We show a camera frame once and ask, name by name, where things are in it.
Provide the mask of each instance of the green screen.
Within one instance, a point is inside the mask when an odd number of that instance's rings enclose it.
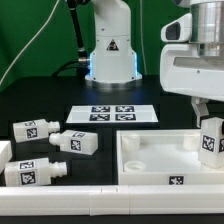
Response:
[[[140,0],[125,0],[132,12],[132,47],[138,54],[138,70],[145,74],[140,26]],[[148,75],[159,75],[162,27],[187,10],[171,0],[143,0],[143,41]],[[0,2],[0,78],[8,66],[48,19],[56,0],[1,0]],[[92,4],[78,7],[78,16],[88,53],[95,46]],[[64,0],[45,30],[30,45],[8,73],[0,91],[18,78],[50,76],[64,63],[77,59],[77,44],[70,12]],[[66,71],[61,75],[73,75]]]

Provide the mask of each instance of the white plastic part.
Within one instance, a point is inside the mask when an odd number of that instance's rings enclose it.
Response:
[[[67,130],[63,134],[51,134],[49,141],[65,152],[92,155],[98,149],[96,133]]]
[[[214,59],[197,59],[197,44],[166,45],[160,63],[160,83],[163,89],[167,92],[224,101],[224,76],[222,68],[219,67],[222,64],[219,65]]]
[[[140,149],[140,136],[134,132],[122,136],[122,150],[135,152]]]
[[[224,213],[224,185],[0,188],[0,215]]]
[[[129,215],[128,186],[91,187],[90,215]]]
[[[166,38],[167,28],[175,23],[180,24],[180,38],[178,40],[168,40]],[[161,39],[163,42],[186,42],[192,35],[192,14],[188,13],[178,20],[166,25],[161,31]]]
[[[199,160],[214,169],[224,167],[223,119],[202,121]]]
[[[12,158],[10,141],[0,141],[0,174],[5,169],[6,163]]]
[[[192,132],[184,135],[183,147],[189,151],[197,151],[200,147],[201,134]]]
[[[34,120],[13,124],[14,136],[17,143],[48,138],[49,133],[60,131],[59,122]]]
[[[145,163],[141,161],[129,161],[124,164],[124,172],[134,173],[146,170]]]
[[[66,163],[49,163],[48,158],[7,163],[5,182],[7,187],[42,186],[51,184],[51,177],[67,175]]]
[[[131,47],[131,11],[121,0],[92,0],[96,48],[91,53],[86,80],[102,85],[125,84],[141,79],[137,56]]]
[[[66,123],[156,123],[152,105],[73,106]]]
[[[136,152],[126,152],[122,138],[132,132],[140,136],[141,146]],[[119,185],[224,184],[224,167],[213,169],[198,160],[200,136],[200,130],[118,131]],[[135,163],[132,166],[132,161],[145,164],[145,169]],[[132,170],[127,169],[129,162]]]

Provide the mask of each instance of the black tabletop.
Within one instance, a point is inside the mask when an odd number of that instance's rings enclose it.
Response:
[[[65,123],[73,105],[153,105],[159,118],[157,125],[125,126],[77,125]],[[209,104],[213,115],[223,117],[221,103]],[[92,155],[59,152],[47,139],[16,144],[12,124],[20,121],[46,119],[60,121],[61,132],[67,128],[98,133],[99,149]],[[69,175],[56,178],[52,185],[111,185],[117,184],[116,130],[119,129],[191,129],[196,128],[191,99],[187,96],[165,93],[159,77],[143,78],[141,87],[123,91],[102,91],[87,87],[77,77],[35,77],[16,81],[0,93],[0,140],[11,140],[13,160],[49,157],[50,161],[66,161]],[[0,186],[4,176],[0,175]],[[223,215],[147,215],[147,216],[47,216],[0,217],[1,223],[222,223]]]

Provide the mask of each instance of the white block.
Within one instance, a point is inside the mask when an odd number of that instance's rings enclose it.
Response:
[[[0,216],[89,215],[89,186],[3,187]]]
[[[90,215],[129,215],[128,186],[91,187]]]
[[[199,161],[214,169],[224,167],[223,119],[202,121]]]
[[[0,173],[5,169],[6,163],[12,158],[10,141],[0,141]]]
[[[224,212],[223,185],[130,186],[130,215]]]
[[[67,130],[62,134],[51,134],[49,141],[64,152],[92,155],[98,149],[98,135],[90,132]]]

